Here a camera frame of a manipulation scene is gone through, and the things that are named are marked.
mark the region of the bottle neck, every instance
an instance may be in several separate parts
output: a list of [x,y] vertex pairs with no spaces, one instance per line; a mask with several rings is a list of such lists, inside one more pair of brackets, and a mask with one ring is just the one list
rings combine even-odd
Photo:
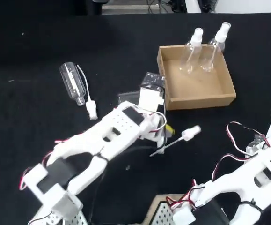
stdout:
[[84,105],[84,104],[85,104],[85,99],[84,99],[84,97],[77,97],[77,98],[76,98],[76,103],[77,103],[78,106]]

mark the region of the wire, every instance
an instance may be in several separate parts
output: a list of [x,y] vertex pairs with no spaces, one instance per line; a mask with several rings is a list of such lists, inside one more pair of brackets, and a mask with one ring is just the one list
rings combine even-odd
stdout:
[[167,122],[168,122],[168,121],[167,121],[167,118],[165,117],[165,115],[164,115],[163,113],[161,113],[161,112],[154,112],[152,115],[155,115],[155,114],[162,116],[162,118],[163,118],[163,124],[162,124],[160,127],[158,127],[157,129],[152,130],[151,132],[157,132],[157,131],[159,131],[159,130],[165,128],[165,125],[166,125]]
[[212,178],[211,178],[211,181],[214,181],[215,180],[215,175],[216,175],[216,172],[218,170],[218,167],[219,167],[219,164],[220,162],[224,159],[224,158],[227,158],[227,157],[231,157],[232,159],[238,161],[238,162],[245,162],[245,161],[249,161],[250,159],[252,159],[253,157],[255,157],[257,154],[251,156],[251,157],[247,157],[247,158],[238,158],[236,157],[235,155],[232,155],[230,153],[227,153],[225,155],[223,155],[222,158],[220,158],[220,160],[218,161],[218,163],[216,164],[213,172],[212,172]]
[[19,182],[19,190],[20,190],[20,191],[23,191],[23,190],[26,188],[26,184],[24,183],[23,178],[24,178],[24,176],[27,174],[27,172],[28,172],[29,170],[31,170],[32,168],[33,168],[33,167],[30,166],[30,167],[28,167],[28,168],[26,168],[26,169],[24,170],[24,172],[23,172],[23,174],[22,174],[22,176],[21,176],[20,182]]
[[270,147],[270,144],[268,143],[268,141],[267,141],[265,135],[261,134],[259,131],[255,130],[255,129],[248,128],[248,127],[242,125],[242,124],[239,123],[239,122],[232,121],[232,122],[230,122],[230,123],[227,124],[226,132],[227,132],[228,137],[231,139],[231,142],[233,143],[234,147],[235,147],[239,152],[241,152],[242,154],[245,154],[245,155],[248,155],[248,156],[253,156],[253,155],[251,155],[251,154],[249,154],[249,153],[247,153],[247,152],[241,150],[240,148],[238,148],[238,146],[237,146],[237,144],[236,144],[236,142],[235,142],[235,139],[234,139],[233,135],[231,134],[231,131],[229,130],[229,125],[230,125],[231,123],[240,125],[240,126],[242,126],[243,128],[245,128],[245,129],[247,129],[247,130],[252,130],[252,131],[254,131],[255,133],[259,134],[259,135],[263,138],[263,140],[265,141],[265,143],[267,144],[267,146]]
[[153,14],[153,11],[152,11],[152,9],[151,9],[151,5],[152,5],[155,1],[156,1],[156,0],[153,0],[153,1],[149,4],[148,0],[146,0],[146,4],[148,5],[148,12],[151,13],[151,14]]
[[80,68],[80,66],[77,64],[77,68],[79,69],[79,71],[81,72],[81,74],[83,75],[84,81],[85,81],[85,85],[87,87],[87,91],[88,91],[88,100],[90,101],[90,95],[89,95],[89,89],[88,89],[88,80],[87,77],[85,76],[84,72],[82,71],[82,69]]
[[164,11],[166,11],[166,13],[168,13],[167,9],[163,6],[164,1],[158,0],[158,4],[159,4],[159,13],[161,13],[161,8],[164,9]]
[[51,215],[52,213],[53,213],[53,211],[51,210],[51,212],[50,212],[47,216],[42,217],[42,218],[38,218],[38,219],[33,219],[33,220],[29,221],[29,222],[27,223],[27,225],[31,225],[33,222],[36,222],[36,221],[38,221],[38,220],[45,219],[45,218],[47,218],[49,215]]
[[90,212],[89,212],[89,216],[88,216],[88,224],[89,225],[93,225],[92,223],[92,217],[93,217],[93,212],[94,212],[94,206],[95,206],[95,202],[96,202],[96,199],[97,199],[97,196],[98,196],[98,190],[99,190],[99,187],[105,177],[105,174],[106,174],[106,169],[107,169],[107,165],[106,165],[106,168],[104,169],[102,175],[101,175],[101,178],[99,180],[99,183],[97,185],[97,188],[95,190],[95,193],[94,193],[94,197],[93,197],[93,200],[92,200],[92,205],[91,205],[91,208],[90,208]]
[[196,209],[195,203],[191,200],[190,195],[193,190],[203,189],[205,187],[195,187],[197,185],[195,179],[192,181],[192,184],[193,184],[193,187],[186,194],[184,194],[178,201],[168,196],[166,197],[167,204],[169,205],[171,210],[176,209],[178,206],[182,205],[184,202],[188,202],[193,209]]
[[42,159],[42,165],[43,166],[47,166],[47,164],[46,164],[46,159],[49,159],[49,157],[50,157],[50,155],[52,154],[52,152],[53,151],[49,151],[44,157],[43,157],[43,159]]

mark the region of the black cable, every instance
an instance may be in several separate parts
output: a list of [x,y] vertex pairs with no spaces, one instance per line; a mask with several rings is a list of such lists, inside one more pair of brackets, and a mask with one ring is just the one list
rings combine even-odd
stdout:
[[47,216],[42,217],[42,218],[38,218],[38,219],[31,220],[31,221],[29,221],[29,222],[27,223],[27,225],[31,225],[33,222],[36,222],[36,221],[41,220],[41,219],[45,219],[45,218],[47,218],[49,215],[51,215],[52,213],[53,213],[53,211],[51,210],[51,212],[50,212]]
[[103,171],[103,173],[102,173],[102,175],[101,175],[101,178],[100,178],[99,183],[98,183],[98,185],[97,185],[97,187],[96,187],[96,190],[95,190],[95,193],[94,193],[94,197],[93,197],[93,200],[92,200],[92,205],[91,205],[91,208],[90,208],[90,211],[89,211],[89,216],[88,216],[88,223],[89,223],[90,225],[93,225],[93,224],[94,224],[94,223],[92,223],[92,217],[93,217],[95,202],[96,202],[96,199],[97,199],[97,196],[98,196],[98,190],[99,190],[99,187],[100,187],[100,185],[101,185],[101,183],[102,183],[102,181],[103,181],[103,178],[104,178],[104,176],[105,176],[105,174],[106,174],[106,169],[107,169],[107,166],[108,166],[108,163],[109,163],[109,160],[108,160],[107,158],[105,158],[104,156],[101,155],[101,150],[100,150],[97,154],[95,154],[94,156],[97,156],[97,157],[99,157],[99,158],[104,159],[104,160],[107,162],[107,165],[106,165],[106,167],[105,167],[105,169],[104,169],[104,171]]
[[156,0],[153,0],[153,1],[149,4],[148,0],[146,0],[146,3],[147,3],[147,5],[148,5],[148,12],[151,13],[151,14],[153,14],[153,11],[152,11],[152,9],[151,9],[151,5],[152,5],[155,1],[156,1]]
[[263,210],[259,206],[256,205],[256,202],[255,202],[254,199],[252,199],[252,201],[250,201],[250,202],[249,201],[243,201],[243,202],[240,202],[239,204],[240,205],[241,204],[248,204],[249,206],[251,206],[251,207],[255,208],[256,210],[258,210],[261,214],[263,212]]
[[167,9],[163,6],[163,4],[161,3],[160,6],[164,9],[164,11],[166,11],[166,13],[168,13]]
[[159,14],[161,14],[161,7],[160,7],[160,5],[161,5],[161,0],[158,0]]

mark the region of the floor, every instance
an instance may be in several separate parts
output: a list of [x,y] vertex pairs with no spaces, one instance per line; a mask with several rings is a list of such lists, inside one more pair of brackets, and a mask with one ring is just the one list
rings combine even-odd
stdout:
[[109,14],[147,14],[173,13],[168,0],[110,0],[103,5],[104,15]]

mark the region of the open cardboard box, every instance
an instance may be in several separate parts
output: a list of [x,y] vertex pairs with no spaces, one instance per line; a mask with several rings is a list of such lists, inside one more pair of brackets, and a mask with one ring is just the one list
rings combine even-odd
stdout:
[[[195,69],[189,75],[180,71],[184,45],[160,46],[157,56],[159,73],[166,77],[166,107],[168,110],[196,109],[229,105],[236,92],[221,52],[213,61],[213,71]],[[209,51],[203,45],[201,56]]]

